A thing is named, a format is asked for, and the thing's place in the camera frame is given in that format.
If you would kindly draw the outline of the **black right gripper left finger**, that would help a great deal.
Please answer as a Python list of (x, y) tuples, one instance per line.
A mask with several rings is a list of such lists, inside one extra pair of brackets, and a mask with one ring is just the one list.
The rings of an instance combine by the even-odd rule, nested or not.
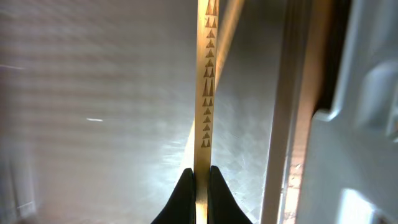
[(191, 168), (184, 169), (165, 207), (152, 224), (195, 223), (195, 179)]

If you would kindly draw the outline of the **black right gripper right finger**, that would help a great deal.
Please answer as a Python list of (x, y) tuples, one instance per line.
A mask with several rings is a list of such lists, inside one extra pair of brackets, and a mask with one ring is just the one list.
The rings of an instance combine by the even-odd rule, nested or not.
[(252, 224), (240, 209), (220, 169), (210, 167), (208, 183), (209, 224)]

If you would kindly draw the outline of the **wooden chopstick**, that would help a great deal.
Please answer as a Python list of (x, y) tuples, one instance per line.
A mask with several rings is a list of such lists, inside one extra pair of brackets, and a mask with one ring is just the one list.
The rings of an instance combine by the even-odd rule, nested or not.
[(195, 222), (197, 224), (208, 223), (208, 182), (215, 100), (218, 6), (218, 0), (198, 1), (193, 164), (196, 182)]
[[(228, 58), (231, 42), (236, 31), (244, 2), (245, 0), (229, 0), (227, 3), (221, 23), (221, 30), (218, 32), (219, 37), (216, 59), (215, 89), (217, 89), (218, 87), (218, 82), (221, 78), (225, 60)], [(189, 136), (187, 138), (183, 159), (180, 163), (180, 170), (193, 168), (195, 137), (194, 132), (195, 122), (193, 121)]]

